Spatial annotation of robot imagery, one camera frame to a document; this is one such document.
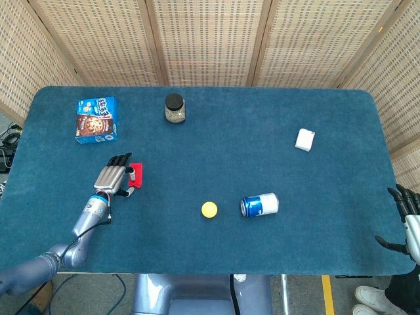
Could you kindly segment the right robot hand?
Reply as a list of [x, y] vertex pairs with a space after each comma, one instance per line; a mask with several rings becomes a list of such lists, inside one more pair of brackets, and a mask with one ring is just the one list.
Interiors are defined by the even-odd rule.
[[419, 265], [419, 193], [400, 184], [396, 184], [396, 189], [388, 187], [387, 190], [404, 226], [405, 244], [390, 243], [381, 236], [375, 236], [375, 239], [385, 249], [409, 255]]

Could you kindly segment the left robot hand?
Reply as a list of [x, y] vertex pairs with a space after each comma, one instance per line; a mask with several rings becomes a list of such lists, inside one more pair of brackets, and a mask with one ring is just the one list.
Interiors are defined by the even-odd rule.
[[135, 180], [134, 168], [126, 166], [131, 155], [132, 153], [129, 152], [124, 155], [113, 156], [108, 160], [94, 183], [94, 188], [97, 192], [102, 191], [109, 193], [111, 196], [128, 198], [135, 191], [135, 188], [132, 186], [126, 190], [121, 188], [121, 183], [125, 175], [128, 175], [129, 179]]

